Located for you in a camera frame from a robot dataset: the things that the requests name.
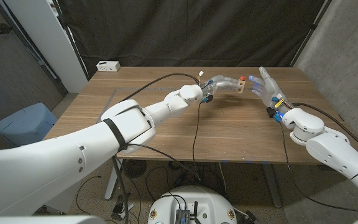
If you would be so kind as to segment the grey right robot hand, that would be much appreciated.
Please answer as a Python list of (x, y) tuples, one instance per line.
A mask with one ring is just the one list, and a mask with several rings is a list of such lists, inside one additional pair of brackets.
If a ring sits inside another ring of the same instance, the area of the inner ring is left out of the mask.
[(269, 75), (266, 69), (259, 67), (259, 72), (261, 78), (250, 75), (249, 80), (254, 83), (252, 92), (262, 100), (263, 104), (279, 111), (280, 114), (285, 114), (293, 109), (294, 106), (289, 102), (277, 82)]

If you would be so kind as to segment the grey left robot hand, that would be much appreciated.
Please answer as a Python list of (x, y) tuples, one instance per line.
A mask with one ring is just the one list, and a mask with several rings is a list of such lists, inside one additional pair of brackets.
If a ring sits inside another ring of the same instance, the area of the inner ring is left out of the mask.
[(214, 95), (218, 90), (238, 90), (241, 89), (241, 86), (237, 79), (224, 77), (222, 75), (214, 76), (200, 84), (203, 96)]

